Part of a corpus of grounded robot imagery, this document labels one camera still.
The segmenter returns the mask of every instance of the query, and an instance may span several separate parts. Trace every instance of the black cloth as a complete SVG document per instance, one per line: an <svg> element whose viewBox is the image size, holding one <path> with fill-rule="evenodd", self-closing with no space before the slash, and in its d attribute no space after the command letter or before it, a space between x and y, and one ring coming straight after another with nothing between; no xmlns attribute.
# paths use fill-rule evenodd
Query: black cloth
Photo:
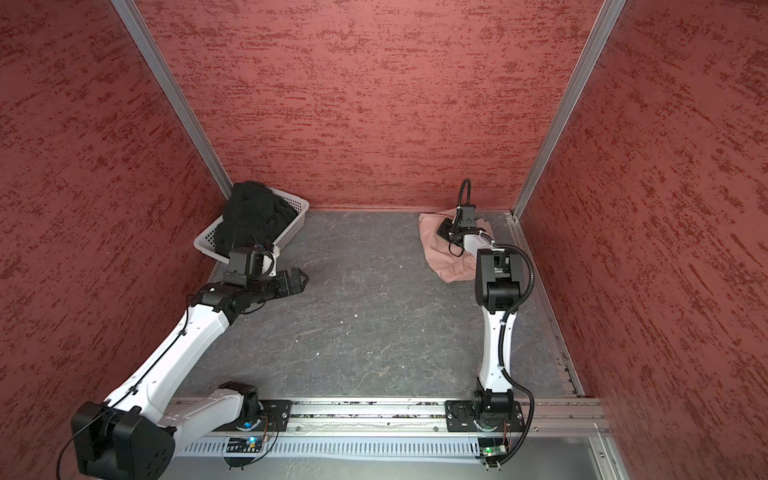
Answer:
<svg viewBox="0 0 768 480"><path fill-rule="evenodd" d="M223 222L214 232L216 253L228 258L234 247L265 247L280 236L296 215L288 202L263 184L234 184L232 197L224 205Z"/></svg>

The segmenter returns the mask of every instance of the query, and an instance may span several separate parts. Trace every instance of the white plastic basket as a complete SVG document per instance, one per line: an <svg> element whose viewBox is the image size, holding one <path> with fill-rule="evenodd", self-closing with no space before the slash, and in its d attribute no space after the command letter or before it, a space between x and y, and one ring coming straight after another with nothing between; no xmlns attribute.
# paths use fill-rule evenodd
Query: white plastic basket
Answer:
<svg viewBox="0 0 768 480"><path fill-rule="evenodd" d="M290 204L290 206L299 213L296 215L296 218L293 219L293 222L291 222L290 225L288 225L288 227L283 230L280 236L277 237L274 241L275 246L282 250L288 244L288 242L290 242L291 239L296 236L299 230L301 230L301 227L304 226L304 216L306 215L306 211L310 209L310 202L304 200L303 198L299 198L296 195L291 195L282 190L277 190L276 188L269 187L269 189L272 190L275 195L288 202L288 204ZM216 227L218 227L219 223L223 221L224 217L218 217L211 225L208 226L207 229L203 230L203 233L194 239L194 247L209 257L213 257L220 262L229 263L230 259L222 257L216 253L216 245L214 244L214 232L216 231Z"/></svg>

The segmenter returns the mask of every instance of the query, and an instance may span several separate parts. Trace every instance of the textured red wall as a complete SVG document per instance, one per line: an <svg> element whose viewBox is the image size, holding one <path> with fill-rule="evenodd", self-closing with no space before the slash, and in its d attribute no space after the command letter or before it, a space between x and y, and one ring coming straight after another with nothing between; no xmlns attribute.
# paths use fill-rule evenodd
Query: textured red wall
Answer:
<svg viewBox="0 0 768 480"><path fill-rule="evenodd" d="M511 207L602 0L137 0L233 181Z"/></svg>
<svg viewBox="0 0 768 480"><path fill-rule="evenodd" d="M0 38L0 478L53 478L207 278L223 197L108 0L3 2Z"/></svg>
<svg viewBox="0 0 768 480"><path fill-rule="evenodd" d="M636 480L768 475L767 25L627 2L525 211Z"/></svg>

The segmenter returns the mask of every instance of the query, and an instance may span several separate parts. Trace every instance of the marble patterned floor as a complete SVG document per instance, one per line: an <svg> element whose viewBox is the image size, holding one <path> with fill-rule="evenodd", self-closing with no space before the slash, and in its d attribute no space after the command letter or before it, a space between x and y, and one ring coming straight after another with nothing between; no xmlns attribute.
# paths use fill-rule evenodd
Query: marble patterned floor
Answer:
<svg viewBox="0 0 768 480"><path fill-rule="evenodd" d="M424 259L418 214L310 211L278 259L310 282L300 295L240 317L177 391L207 395L237 380L268 396L467 397L482 362L473 282L442 282ZM502 214L486 214L509 241ZM533 302L512 340L514 378L562 396Z"/></svg>

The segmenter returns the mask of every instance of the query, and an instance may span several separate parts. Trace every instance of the pink garment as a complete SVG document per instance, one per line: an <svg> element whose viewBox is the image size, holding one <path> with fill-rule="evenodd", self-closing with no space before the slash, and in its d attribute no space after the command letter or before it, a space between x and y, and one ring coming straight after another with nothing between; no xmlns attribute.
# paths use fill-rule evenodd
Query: pink garment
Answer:
<svg viewBox="0 0 768 480"><path fill-rule="evenodd" d="M475 267L477 260L474 255L464 252L460 257L455 257L448 251L449 243L438 237L437 229L443 219L456 215L456 209L445 210L436 214L419 215L419 236L422 238L424 247L424 257L429 266L446 283L456 280L473 280L475 278ZM478 218L478 227L488 232L493 237L491 225L483 219ZM458 255L462 249L456 245L451 246L451 251Z"/></svg>

